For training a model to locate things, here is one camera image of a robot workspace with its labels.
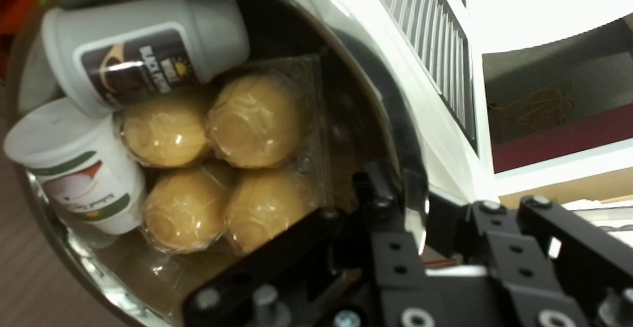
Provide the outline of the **white yogurt cup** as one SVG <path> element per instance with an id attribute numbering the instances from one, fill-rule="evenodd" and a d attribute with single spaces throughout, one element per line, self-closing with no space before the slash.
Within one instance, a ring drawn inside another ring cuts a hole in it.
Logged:
<path id="1" fill-rule="evenodd" d="M 145 176 L 115 135 L 112 115 L 88 117 L 57 99 L 18 120 L 3 147 L 74 219 L 114 235 L 141 224 Z"/>

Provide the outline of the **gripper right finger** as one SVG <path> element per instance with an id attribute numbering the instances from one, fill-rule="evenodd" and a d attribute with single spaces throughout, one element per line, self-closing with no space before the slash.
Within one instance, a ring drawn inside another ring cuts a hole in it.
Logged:
<path id="1" fill-rule="evenodd" d="M 633 249 L 540 195 L 428 197 L 428 246 L 483 266 L 507 327 L 633 327 Z"/>

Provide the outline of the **white slatted cabinet door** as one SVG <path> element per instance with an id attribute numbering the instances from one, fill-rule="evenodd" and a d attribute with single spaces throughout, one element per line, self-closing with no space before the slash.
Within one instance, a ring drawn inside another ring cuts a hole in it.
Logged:
<path id="1" fill-rule="evenodd" d="M 448 1 L 382 2 L 429 73 L 466 140 L 477 149 L 470 46 Z"/>

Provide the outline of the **tan toy egg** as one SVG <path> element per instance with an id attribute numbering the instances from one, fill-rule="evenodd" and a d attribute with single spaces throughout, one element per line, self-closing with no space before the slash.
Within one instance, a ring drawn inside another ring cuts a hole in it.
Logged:
<path id="1" fill-rule="evenodd" d="M 205 250 L 225 230 L 224 214 L 237 172 L 225 162 L 173 169 L 142 205 L 142 234 L 164 253 Z"/>
<path id="2" fill-rule="evenodd" d="M 246 171 L 226 206 L 226 232 L 240 253 L 251 253 L 317 205 L 312 182 L 292 169 Z"/>
<path id="3" fill-rule="evenodd" d="M 190 166 L 209 155 L 206 114 L 212 100 L 203 93 L 165 95 L 117 115 L 121 142 L 142 166 Z"/>
<path id="4" fill-rule="evenodd" d="M 294 86 L 277 72 L 232 79 L 207 114 L 215 155 L 237 168 L 282 164 L 298 149 L 306 124 Z"/>

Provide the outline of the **grey pepper shaker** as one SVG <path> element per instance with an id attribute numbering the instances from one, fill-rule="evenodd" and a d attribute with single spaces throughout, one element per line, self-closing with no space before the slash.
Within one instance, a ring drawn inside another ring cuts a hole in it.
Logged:
<path id="1" fill-rule="evenodd" d="M 41 35 L 57 83 L 93 117 L 207 84 L 250 54 L 236 0 L 53 8 Z"/>

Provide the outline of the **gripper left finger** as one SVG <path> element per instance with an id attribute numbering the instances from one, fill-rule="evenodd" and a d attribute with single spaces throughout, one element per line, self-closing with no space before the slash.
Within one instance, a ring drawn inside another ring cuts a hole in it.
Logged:
<path id="1" fill-rule="evenodd" d="M 393 169 L 353 175 L 358 208 L 321 207 L 196 288 L 183 327 L 396 327 L 423 262 Z"/>

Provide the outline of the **silver metal bowl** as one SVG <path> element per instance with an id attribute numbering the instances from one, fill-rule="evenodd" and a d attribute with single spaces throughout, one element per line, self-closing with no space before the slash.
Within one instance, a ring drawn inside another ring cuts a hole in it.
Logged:
<path id="1" fill-rule="evenodd" d="M 11 48 L 7 80 L 0 91 L 4 135 L 9 126 L 36 107 L 61 97 L 45 60 L 40 24 L 52 7 L 84 8 L 125 0 L 37 0 Z M 377 14 L 381 5 L 359 0 L 361 10 Z M 394 70 L 370 49 L 366 26 L 353 26 L 359 11 L 343 14 L 334 0 L 245 0 L 249 23 L 255 25 L 255 55 L 284 57 L 305 53 L 324 56 L 326 128 L 334 198 L 342 201 L 342 187 L 350 185 L 347 168 L 369 159 L 386 159 L 401 167 L 402 149 L 396 144 L 419 142 L 414 135 L 413 110 L 396 84 Z M 59 219 L 34 177 L 3 163 L 0 176 L 13 174 L 0 185 L 0 211 L 22 210 L 1 228 L 0 244 L 13 252 L 0 258 L 15 271 L 2 274 L 0 313 L 3 327 L 180 327 L 174 288 L 158 286 L 160 275 L 149 269 L 165 261 L 169 268 L 192 274 L 206 253 L 168 259 L 142 242 L 140 233 L 109 236 L 82 223 Z"/>

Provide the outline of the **white cabinet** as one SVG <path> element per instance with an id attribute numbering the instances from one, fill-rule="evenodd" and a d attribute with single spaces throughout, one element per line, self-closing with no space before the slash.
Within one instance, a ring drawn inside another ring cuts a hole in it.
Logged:
<path id="1" fill-rule="evenodd" d="M 552 193 L 562 203 L 633 194 L 633 139 L 513 170 L 497 182 L 481 54 L 469 49 L 465 57 L 472 72 L 478 138 L 471 146 L 381 0 L 283 1 L 322 27 L 362 72 L 378 115 L 391 130 L 389 151 L 401 176 L 415 169 L 414 160 L 423 161 L 432 189 L 466 201 L 498 201 L 521 192 Z"/>

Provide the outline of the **clear plastic egg carton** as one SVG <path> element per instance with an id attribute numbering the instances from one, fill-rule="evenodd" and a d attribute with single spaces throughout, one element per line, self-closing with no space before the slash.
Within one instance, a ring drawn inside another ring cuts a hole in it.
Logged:
<path id="1" fill-rule="evenodd" d="M 328 155 L 326 153 L 326 135 L 323 133 L 322 128 L 322 120 L 323 120 L 323 99 L 321 95 L 321 70 L 318 56 L 315 55 L 304 55 L 297 56 L 291 58 L 273 58 L 273 59 L 265 59 L 263 61 L 256 61 L 247 63 L 246 65 L 240 66 L 239 68 L 233 69 L 226 74 L 221 74 L 219 78 L 215 79 L 210 85 L 205 87 L 196 88 L 194 90 L 184 91 L 184 93 L 203 93 L 210 97 L 212 100 L 210 104 L 210 108 L 215 103 L 217 97 L 220 94 L 220 91 L 229 81 L 234 78 L 237 78 L 242 75 L 253 74 L 255 72 L 277 72 L 279 74 L 284 75 L 289 79 L 291 84 L 294 86 L 295 91 L 297 93 L 298 99 L 302 104 L 303 113 L 306 119 L 306 131 L 303 139 L 301 140 L 298 149 L 291 155 L 291 157 L 283 162 L 282 164 L 272 167 L 274 168 L 287 168 L 292 169 L 298 174 L 305 176 L 312 182 L 312 186 L 318 194 L 318 205 L 314 208 L 314 210 L 318 207 L 322 207 L 327 205 L 332 201 L 331 198 L 331 180 L 329 176 L 329 164 L 328 164 Z M 120 140 L 118 129 L 117 129 L 117 115 L 120 113 L 116 113 L 114 115 L 114 127 L 115 134 Z M 206 156 L 203 160 L 199 160 L 199 162 L 195 162 L 190 166 L 199 165 L 204 162 L 225 162 L 224 160 L 219 159 L 215 152 L 212 149 L 212 145 L 208 139 L 211 151 L 208 156 Z M 150 172 L 150 188 L 147 196 L 150 194 L 154 185 L 156 185 L 156 181 L 161 178 L 166 172 L 172 171 L 176 168 L 156 168 L 156 167 L 145 167 L 144 169 Z M 235 189 L 237 183 L 240 178 L 244 175 L 246 171 L 254 171 L 260 169 L 271 169 L 269 168 L 237 168 L 233 167 L 237 172 L 237 179 L 234 185 L 233 190 Z M 142 205 L 147 198 L 147 196 L 141 201 L 140 210 L 142 210 Z M 232 241 L 228 238 L 228 234 L 225 230 L 224 234 L 217 239 L 217 241 L 226 239 L 230 244 L 233 245 Z"/>

